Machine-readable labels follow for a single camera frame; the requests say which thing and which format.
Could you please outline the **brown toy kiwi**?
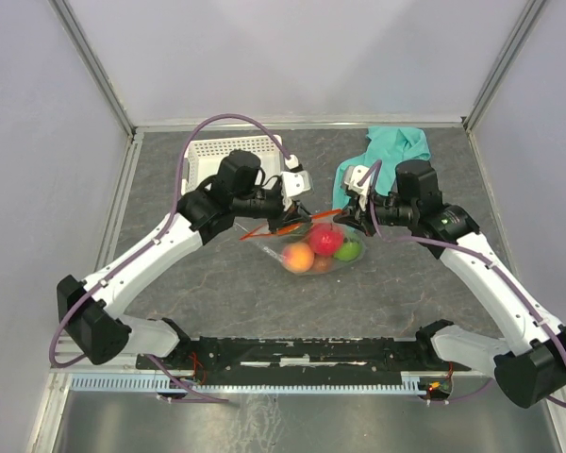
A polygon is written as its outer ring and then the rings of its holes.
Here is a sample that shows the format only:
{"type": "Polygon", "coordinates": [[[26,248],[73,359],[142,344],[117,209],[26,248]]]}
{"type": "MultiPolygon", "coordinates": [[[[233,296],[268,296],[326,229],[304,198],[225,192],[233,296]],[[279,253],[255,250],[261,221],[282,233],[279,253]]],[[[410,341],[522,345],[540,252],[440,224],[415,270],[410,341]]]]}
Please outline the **brown toy kiwi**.
{"type": "Polygon", "coordinates": [[[315,255],[310,271],[314,274],[328,273],[333,269],[334,259],[332,257],[315,255]]]}

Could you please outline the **toy peach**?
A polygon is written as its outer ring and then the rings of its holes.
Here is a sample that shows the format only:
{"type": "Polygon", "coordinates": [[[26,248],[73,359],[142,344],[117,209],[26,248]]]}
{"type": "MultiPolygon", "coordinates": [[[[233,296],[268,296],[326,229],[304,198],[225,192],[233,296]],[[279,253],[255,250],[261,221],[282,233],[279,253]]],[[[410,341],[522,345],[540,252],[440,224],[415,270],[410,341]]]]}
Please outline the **toy peach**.
{"type": "Polygon", "coordinates": [[[302,274],[309,271],[314,262],[314,252],[307,243],[290,243],[282,250],[282,264],[290,272],[302,274]]]}

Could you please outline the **clear zip top bag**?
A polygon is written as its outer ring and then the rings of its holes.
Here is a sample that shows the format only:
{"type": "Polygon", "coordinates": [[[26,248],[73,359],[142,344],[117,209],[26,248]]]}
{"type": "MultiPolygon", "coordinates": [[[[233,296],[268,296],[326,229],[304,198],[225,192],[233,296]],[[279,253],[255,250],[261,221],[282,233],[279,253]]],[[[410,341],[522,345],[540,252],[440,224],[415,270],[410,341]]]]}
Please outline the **clear zip top bag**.
{"type": "Polygon", "coordinates": [[[362,259],[366,247],[354,229],[338,224],[341,210],[329,210],[271,231],[263,224],[241,241],[255,245],[286,271],[298,276],[323,275],[362,259]]]}

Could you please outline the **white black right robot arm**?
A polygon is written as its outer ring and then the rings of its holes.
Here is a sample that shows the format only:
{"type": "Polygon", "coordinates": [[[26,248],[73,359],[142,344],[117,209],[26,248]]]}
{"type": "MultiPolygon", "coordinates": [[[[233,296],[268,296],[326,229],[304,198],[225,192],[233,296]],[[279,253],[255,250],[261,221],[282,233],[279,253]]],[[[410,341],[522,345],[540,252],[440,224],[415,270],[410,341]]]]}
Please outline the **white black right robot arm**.
{"type": "Polygon", "coordinates": [[[395,168],[396,188],[375,185],[381,164],[351,165],[341,187],[348,203],[338,224],[367,236],[382,227],[405,227],[406,241],[424,246],[452,271],[485,309],[502,338],[475,334],[441,320],[420,330],[413,349],[423,368],[448,361],[492,378],[515,405],[542,399],[566,409],[566,323],[532,296],[499,260],[477,222],[462,207],[444,202],[438,176],[427,160],[395,168]]]}

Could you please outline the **green toy watermelon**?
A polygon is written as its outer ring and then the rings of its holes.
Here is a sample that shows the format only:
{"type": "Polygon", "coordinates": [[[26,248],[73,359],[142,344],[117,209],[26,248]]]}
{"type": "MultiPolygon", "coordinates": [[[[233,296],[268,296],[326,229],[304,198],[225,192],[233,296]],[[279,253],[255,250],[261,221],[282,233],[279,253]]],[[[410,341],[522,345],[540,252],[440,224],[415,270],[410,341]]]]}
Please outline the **green toy watermelon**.
{"type": "Polygon", "coordinates": [[[360,240],[346,237],[333,257],[342,262],[350,262],[356,260],[362,254],[362,250],[363,245],[360,240]]]}

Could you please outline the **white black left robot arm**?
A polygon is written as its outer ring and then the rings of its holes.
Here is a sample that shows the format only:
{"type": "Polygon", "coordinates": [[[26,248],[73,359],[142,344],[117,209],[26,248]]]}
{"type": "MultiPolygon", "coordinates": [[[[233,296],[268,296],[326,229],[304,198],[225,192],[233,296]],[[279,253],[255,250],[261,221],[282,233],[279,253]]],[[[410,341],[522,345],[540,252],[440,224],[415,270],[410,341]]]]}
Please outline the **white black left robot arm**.
{"type": "Polygon", "coordinates": [[[173,321],[130,317],[126,308],[157,277],[232,228],[239,217],[264,219],[273,228],[307,220],[298,198],[310,190],[310,176],[296,157],[285,165],[258,184],[259,157],[230,152],[214,175],[182,194],[160,224],[116,261],[82,280],[65,277],[57,286],[59,325],[83,358],[101,365],[131,353],[158,357],[171,368],[184,365],[190,346],[173,321]]]}

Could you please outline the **red toy apple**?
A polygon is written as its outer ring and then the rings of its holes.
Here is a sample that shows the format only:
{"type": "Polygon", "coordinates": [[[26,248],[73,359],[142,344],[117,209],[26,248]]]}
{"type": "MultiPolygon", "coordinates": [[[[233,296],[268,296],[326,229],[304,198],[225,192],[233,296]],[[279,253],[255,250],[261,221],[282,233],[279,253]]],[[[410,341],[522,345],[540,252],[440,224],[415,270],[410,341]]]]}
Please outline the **red toy apple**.
{"type": "Polygon", "coordinates": [[[308,234],[308,245],[321,256],[331,257],[340,248],[344,239],[342,230],[334,224],[318,224],[308,234]]]}

